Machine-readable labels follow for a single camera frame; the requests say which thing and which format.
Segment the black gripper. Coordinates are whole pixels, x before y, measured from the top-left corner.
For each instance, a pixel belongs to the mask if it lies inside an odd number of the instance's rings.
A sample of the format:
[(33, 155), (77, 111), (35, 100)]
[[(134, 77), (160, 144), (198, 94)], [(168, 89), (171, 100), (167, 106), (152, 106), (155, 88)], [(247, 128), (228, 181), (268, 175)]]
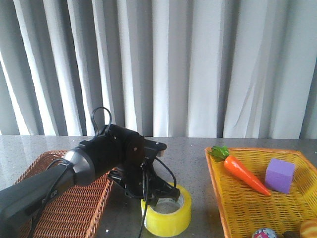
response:
[(112, 124), (96, 138), (81, 141), (79, 149), (91, 160), (96, 179), (108, 174), (127, 196), (143, 198), (152, 207), (163, 198), (178, 201), (180, 190), (156, 174), (157, 157), (146, 154), (144, 140), (138, 132)]

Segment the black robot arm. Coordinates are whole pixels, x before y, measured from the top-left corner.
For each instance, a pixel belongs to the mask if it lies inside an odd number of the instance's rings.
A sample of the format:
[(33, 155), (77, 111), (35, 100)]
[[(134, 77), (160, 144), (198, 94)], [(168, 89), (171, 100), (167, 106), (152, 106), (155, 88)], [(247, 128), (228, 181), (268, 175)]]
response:
[(91, 140), (58, 159), (43, 172), (12, 185), (0, 193), (0, 235), (14, 237), (30, 218), (73, 186), (88, 186), (103, 175), (122, 187), (131, 198), (155, 206), (161, 198), (178, 200), (175, 184), (161, 179), (154, 160), (166, 149), (164, 143), (145, 139), (139, 133), (109, 124)]

